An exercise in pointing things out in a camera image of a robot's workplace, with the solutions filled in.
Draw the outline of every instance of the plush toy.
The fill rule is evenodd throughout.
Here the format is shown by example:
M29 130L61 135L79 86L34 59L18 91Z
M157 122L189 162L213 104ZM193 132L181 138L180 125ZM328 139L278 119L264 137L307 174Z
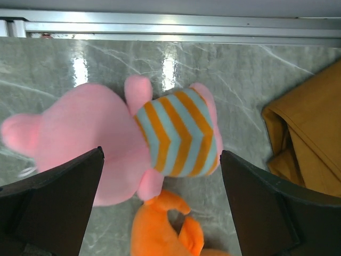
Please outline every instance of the plush toy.
M150 81L131 76L123 100L99 84L83 84L40 115L4 121L3 142L32 157L38 172L101 146L105 155L94 205L160 194L164 176L211 174L222 139L214 99L202 84L152 100Z
M131 256L229 256L222 251L202 249L204 235L199 222L192 217L185 217L177 234L168 221L169 210L190 212L182 198L167 190L144 202L133 222Z

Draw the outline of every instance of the gray marble floor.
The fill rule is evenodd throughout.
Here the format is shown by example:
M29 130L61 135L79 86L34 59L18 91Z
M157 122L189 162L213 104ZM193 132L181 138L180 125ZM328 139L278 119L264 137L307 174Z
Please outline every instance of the gray marble floor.
M271 155L260 112L265 104L341 56L324 47L199 43L0 39L0 121L15 113L40 113L84 82L123 95L130 74L150 77L155 97L198 81L216 99L224 148L265 168ZM0 186L22 179L31 159L0 147ZM206 246L241 255L220 169L209 178L166 179L204 229ZM81 256L129 255L137 197L94 209ZM172 214L175 224L176 215Z

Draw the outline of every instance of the metal track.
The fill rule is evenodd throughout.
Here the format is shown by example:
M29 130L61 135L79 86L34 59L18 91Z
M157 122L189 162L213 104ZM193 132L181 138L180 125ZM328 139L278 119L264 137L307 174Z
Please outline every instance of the metal track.
M341 47L341 19L0 9L0 36Z

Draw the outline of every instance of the orange stuffed toy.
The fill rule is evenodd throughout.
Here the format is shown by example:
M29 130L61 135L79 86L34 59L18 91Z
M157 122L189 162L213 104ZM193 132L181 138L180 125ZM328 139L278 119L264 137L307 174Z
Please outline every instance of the orange stuffed toy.
M182 198L167 190L144 202L133 222L131 256L230 256L218 250L202 249L204 234L199 222L192 217L185 217L178 235L168 221L169 210L178 210L184 215L191 211Z

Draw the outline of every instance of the striped shirt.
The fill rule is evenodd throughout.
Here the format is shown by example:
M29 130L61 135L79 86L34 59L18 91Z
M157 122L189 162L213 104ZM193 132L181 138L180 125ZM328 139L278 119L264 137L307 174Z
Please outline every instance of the striped shirt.
M164 176L194 177L215 170L212 120L194 88L149 101L134 118L149 146L152 166Z

